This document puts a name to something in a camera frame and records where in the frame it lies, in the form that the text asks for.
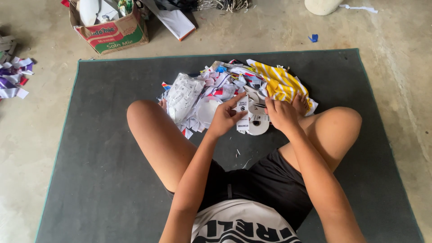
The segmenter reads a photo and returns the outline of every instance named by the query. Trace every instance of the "yellow striped fabric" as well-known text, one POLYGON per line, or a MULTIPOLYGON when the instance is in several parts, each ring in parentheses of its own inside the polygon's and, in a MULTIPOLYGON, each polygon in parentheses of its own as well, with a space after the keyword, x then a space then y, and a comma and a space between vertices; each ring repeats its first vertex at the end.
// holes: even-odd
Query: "yellow striped fabric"
POLYGON ((251 67, 257 70, 257 73, 262 75, 267 81, 267 92, 269 97, 277 100, 286 100, 290 103, 294 100, 297 93, 306 96, 309 103, 308 112, 311 110, 313 104, 309 99, 309 93, 297 79, 289 74, 285 68, 271 67, 263 63, 253 61, 248 62, 251 67))

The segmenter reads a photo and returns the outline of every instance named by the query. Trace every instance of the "white t-shirt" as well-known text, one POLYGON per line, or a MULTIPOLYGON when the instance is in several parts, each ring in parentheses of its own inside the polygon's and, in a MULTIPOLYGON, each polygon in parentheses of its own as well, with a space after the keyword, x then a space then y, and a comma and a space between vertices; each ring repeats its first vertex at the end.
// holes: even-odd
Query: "white t-shirt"
POLYGON ((245 199, 227 200, 197 214, 192 243, 301 243, 273 208, 245 199))

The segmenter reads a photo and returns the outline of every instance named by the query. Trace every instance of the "white plastic bag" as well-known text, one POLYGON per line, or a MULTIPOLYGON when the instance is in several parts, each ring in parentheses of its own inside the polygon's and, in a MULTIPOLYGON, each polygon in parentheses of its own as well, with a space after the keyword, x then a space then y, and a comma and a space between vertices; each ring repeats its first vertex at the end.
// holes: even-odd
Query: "white plastic bag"
POLYGON ((167 96, 168 114, 176 125, 184 121, 205 84, 205 81, 193 79, 187 74, 178 74, 167 96))

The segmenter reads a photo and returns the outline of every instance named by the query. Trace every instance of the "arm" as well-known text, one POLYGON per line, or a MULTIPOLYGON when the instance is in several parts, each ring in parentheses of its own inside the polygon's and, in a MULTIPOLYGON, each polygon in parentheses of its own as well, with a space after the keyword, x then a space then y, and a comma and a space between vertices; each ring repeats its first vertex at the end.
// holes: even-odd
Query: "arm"
POLYGON ((191 242, 192 227, 203 200, 214 148, 219 137, 248 113, 231 113, 231 109, 245 95, 246 92, 238 94, 218 106, 209 130, 177 186, 160 243, 191 242))
POLYGON ((273 125, 292 144, 327 242, 366 242, 342 187, 300 127, 295 109, 288 102, 281 101, 266 100, 266 105, 273 125))

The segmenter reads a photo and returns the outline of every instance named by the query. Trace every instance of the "dark gray mat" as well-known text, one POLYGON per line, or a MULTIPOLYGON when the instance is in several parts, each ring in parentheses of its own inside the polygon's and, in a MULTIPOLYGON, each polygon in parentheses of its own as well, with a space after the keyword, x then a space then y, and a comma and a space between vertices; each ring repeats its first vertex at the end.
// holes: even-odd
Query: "dark gray mat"
MULTIPOLYGON (((248 58, 290 66, 319 102, 317 112, 347 106, 361 114, 360 136, 336 177, 368 242, 421 242, 358 49, 80 61, 36 242, 157 242, 171 201, 129 132, 126 109, 156 100, 161 82, 179 72, 248 58)), ((274 128, 256 137, 233 128, 214 159, 231 170, 253 158, 250 167, 287 142, 274 128)), ((325 242, 315 211, 298 233, 303 242, 325 242)))

